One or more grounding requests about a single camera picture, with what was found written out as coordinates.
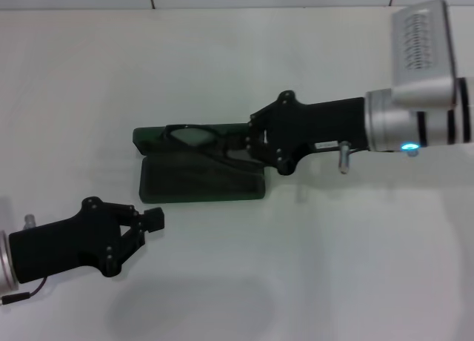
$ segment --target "silver metal flange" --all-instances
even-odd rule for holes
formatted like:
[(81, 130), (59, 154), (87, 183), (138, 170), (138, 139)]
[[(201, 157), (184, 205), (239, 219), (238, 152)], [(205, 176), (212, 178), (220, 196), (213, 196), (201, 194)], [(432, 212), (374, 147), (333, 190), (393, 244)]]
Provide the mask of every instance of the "silver metal flange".
[(16, 280), (13, 273), (10, 246), (4, 231), (0, 231), (0, 264), (0, 294), (16, 291), (18, 289), (18, 280)]

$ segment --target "label sticker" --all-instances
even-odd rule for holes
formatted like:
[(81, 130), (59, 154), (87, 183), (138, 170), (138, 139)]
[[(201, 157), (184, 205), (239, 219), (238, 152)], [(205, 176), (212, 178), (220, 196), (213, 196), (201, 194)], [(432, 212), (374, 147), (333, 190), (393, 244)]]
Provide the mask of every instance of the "label sticker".
[(328, 142), (319, 142), (314, 144), (316, 150), (323, 150), (325, 148), (334, 148), (338, 147), (339, 143), (337, 141), (328, 141)]

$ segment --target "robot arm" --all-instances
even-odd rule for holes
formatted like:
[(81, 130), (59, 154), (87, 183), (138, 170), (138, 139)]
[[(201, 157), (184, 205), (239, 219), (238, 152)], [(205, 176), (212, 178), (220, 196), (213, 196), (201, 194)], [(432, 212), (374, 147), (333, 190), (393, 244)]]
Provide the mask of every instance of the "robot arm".
[[(121, 226), (130, 229), (122, 235)], [(164, 214), (160, 208), (140, 214), (132, 205), (102, 202), (91, 196), (82, 201), (81, 210), (69, 219), (28, 226), (9, 236), (0, 231), (0, 294), (15, 291), (19, 283), (46, 279), (83, 265), (99, 269), (104, 277), (114, 277), (120, 273), (122, 264), (145, 244), (145, 231), (163, 228)], [(28, 299), (34, 293), (7, 295), (0, 300), (2, 305), (9, 304)]]
[(442, 0), (398, 11), (392, 88), (314, 105), (285, 91), (250, 116), (250, 156), (289, 175), (304, 156), (339, 150), (346, 173), (354, 150), (414, 155), (427, 146), (471, 142), (474, 79), (456, 77), (449, 25)]

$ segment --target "blue led light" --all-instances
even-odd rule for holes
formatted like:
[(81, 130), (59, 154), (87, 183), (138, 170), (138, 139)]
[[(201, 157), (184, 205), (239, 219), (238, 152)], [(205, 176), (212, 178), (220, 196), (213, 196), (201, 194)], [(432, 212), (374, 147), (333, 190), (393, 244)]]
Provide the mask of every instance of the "blue led light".
[(401, 150), (418, 150), (420, 148), (420, 145), (417, 143), (404, 143), (401, 146)]

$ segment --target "metal screw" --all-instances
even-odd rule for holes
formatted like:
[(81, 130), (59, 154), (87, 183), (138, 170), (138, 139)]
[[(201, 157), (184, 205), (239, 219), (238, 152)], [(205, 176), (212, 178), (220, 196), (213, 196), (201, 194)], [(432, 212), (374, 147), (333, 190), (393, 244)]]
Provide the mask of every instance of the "metal screw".
[(339, 144), (339, 172), (341, 174), (349, 173), (350, 143), (343, 141)]
[(23, 230), (27, 230), (28, 228), (36, 227), (35, 216), (29, 213), (24, 217), (24, 227)]

